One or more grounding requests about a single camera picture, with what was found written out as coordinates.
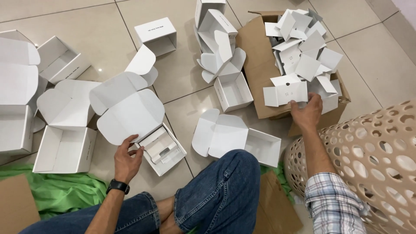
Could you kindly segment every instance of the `black watch strap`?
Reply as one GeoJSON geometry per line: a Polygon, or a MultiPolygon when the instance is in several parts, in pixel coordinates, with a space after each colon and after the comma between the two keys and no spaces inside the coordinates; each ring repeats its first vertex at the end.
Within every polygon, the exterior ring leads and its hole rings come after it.
{"type": "Polygon", "coordinates": [[[120,181],[116,181],[115,179],[112,179],[110,181],[110,185],[107,188],[107,192],[106,194],[108,194],[108,192],[110,192],[111,189],[118,189],[124,192],[125,195],[127,195],[130,191],[130,186],[126,183],[120,182],[120,181]]]}

